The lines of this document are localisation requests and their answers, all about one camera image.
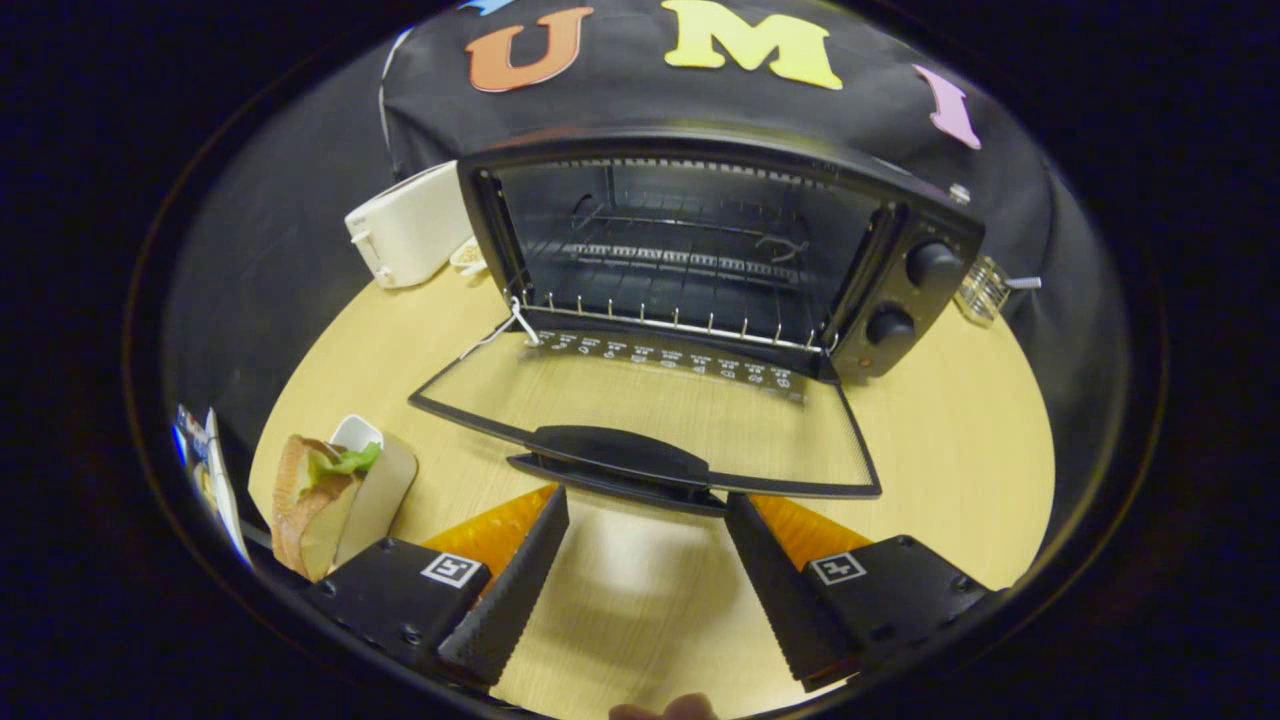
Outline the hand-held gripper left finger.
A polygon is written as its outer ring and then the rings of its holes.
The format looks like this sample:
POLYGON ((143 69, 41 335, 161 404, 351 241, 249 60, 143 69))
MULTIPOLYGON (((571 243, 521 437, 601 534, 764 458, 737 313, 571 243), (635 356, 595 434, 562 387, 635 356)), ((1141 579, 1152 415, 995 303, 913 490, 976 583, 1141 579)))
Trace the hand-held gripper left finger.
POLYGON ((568 528, 564 487, 543 486, 426 544, 379 539, 302 596, 399 665, 488 691, 524 634, 568 528))

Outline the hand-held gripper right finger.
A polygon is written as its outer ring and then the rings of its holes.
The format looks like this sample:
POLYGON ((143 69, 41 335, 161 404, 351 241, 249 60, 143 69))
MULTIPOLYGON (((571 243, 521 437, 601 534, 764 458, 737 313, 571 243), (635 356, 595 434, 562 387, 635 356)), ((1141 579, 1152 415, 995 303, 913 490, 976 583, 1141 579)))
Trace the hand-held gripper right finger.
POLYGON ((1004 597, 913 536, 868 539, 778 496, 732 493, 724 521, 805 691, 916 660, 1004 597))

